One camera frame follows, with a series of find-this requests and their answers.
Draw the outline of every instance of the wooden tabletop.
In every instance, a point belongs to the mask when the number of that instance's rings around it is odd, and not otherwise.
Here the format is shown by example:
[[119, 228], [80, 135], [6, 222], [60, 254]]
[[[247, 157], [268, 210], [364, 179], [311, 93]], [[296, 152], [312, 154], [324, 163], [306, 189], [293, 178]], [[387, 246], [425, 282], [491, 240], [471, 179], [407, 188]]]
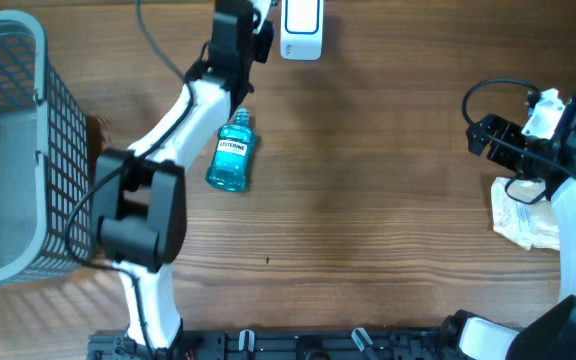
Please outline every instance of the wooden tabletop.
[[[107, 145], [141, 137], [179, 96], [131, 5], [25, 10]], [[210, 37], [211, 4], [143, 12], [182, 69]], [[460, 308], [523, 326], [552, 307], [559, 254], [492, 231], [490, 186], [509, 173], [468, 153], [460, 103], [490, 77], [576, 92], [576, 3], [331, 0], [324, 38], [317, 62], [283, 60], [276, 39], [253, 67], [250, 191], [206, 184], [214, 141], [188, 174], [174, 272], [186, 329], [433, 326]], [[495, 88], [470, 110], [521, 123], [524, 99]], [[81, 359], [87, 335], [127, 321], [113, 274], [0, 289], [0, 359]]]

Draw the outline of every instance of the laundry basket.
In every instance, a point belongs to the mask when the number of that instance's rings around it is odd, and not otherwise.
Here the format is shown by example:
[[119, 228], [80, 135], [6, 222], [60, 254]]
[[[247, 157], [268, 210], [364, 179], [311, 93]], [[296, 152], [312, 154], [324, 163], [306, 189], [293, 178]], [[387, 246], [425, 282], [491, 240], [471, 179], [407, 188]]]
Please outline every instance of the laundry basket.
[[[88, 190], [86, 120], [48, 60], [39, 22], [0, 12], [0, 286], [77, 267], [63, 242], [65, 219]], [[90, 259], [90, 208], [71, 233]]]

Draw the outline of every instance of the mouthwash bottle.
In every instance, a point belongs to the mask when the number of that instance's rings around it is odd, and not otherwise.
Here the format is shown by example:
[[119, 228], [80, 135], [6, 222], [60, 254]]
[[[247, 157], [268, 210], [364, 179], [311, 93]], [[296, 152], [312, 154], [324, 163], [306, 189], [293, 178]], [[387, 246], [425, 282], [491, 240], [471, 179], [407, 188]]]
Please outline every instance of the mouthwash bottle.
[[235, 111], [232, 124], [222, 126], [217, 133], [217, 150], [206, 171], [208, 184], [221, 190], [245, 191], [255, 140], [250, 128], [250, 112], [240, 107]]

